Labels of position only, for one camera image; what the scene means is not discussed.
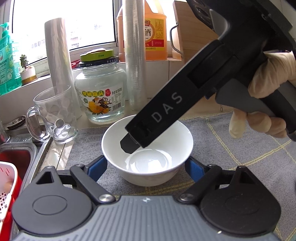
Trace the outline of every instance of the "water in bowl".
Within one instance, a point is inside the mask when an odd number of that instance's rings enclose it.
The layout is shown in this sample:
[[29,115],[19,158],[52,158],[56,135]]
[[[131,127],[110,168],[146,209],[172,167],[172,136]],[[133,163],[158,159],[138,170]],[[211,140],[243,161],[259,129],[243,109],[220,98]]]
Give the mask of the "water in bowl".
[[125,161],[126,170],[134,173],[157,173],[172,167],[172,157],[163,150],[135,151]]

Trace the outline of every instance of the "gray placemat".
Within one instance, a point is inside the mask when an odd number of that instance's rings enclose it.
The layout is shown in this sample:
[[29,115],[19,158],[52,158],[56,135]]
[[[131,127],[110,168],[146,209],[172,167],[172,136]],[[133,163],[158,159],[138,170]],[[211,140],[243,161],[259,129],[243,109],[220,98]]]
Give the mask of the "gray placemat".
[[[296,240],[296,143],[275,139],[247,128],[243,138],[234,140],[228,133],[232,113],[182,120],[194,139],[192,156],[201,163],[217,164],[235,170],[247,166],[270,190],[281,205],[281,218],[275,234],[284,241]],[[88,164],[102,154],[101,140],[107,127],[79,131],[69,155],[66,169],[77,163]],[[179,195],[193,181],[184,167],[167,183],[156,187],[139,187],[125,181],[108,165],[98,183],[116,197],[132,195]]]

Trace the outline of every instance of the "sink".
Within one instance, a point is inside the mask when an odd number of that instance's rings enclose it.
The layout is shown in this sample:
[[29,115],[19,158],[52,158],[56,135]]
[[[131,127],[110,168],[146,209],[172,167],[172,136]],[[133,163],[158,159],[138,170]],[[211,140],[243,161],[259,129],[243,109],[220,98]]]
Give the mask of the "sink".
[[[38,174],[52,138],[46,142],[38,142],[32,138],[26,126],[8,130],[7,134],[11,138],[8,143],[0,145],[0,161],[10,162],[16,166],[22,180],[21,193]],[[18,229],[13,222],[10,239],[13,239],[17,234]]]

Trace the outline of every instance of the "mug handle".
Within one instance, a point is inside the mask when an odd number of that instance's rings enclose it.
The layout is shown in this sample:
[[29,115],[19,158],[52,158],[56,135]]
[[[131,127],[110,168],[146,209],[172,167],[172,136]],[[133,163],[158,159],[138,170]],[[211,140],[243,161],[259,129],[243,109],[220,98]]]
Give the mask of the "mug handle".
[[39,120],[37,118],[38,110],[31,107],[26,114],[26,124],[30,134],[37,140],[45,142],[50,139],[50,134],[47,131],[42,131]]

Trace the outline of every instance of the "latex glove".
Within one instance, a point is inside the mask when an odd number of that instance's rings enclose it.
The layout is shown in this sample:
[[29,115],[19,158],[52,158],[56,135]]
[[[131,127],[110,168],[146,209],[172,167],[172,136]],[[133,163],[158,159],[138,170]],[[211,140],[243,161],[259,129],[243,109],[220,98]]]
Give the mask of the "latex glove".
[[[255,98],[270,95],[287,80],[296,87],[296,61],[293,53],[267,53],[266,56],[268,61],[257,69],[248,88],[250,95]],[[261,112],[246,113],[234,109],[229,124],[229,133],[233,138],[242,137],[246,129],[246,120],[255,131],[276,138],[287,136],[286,122],[283,119],[269,117]]]

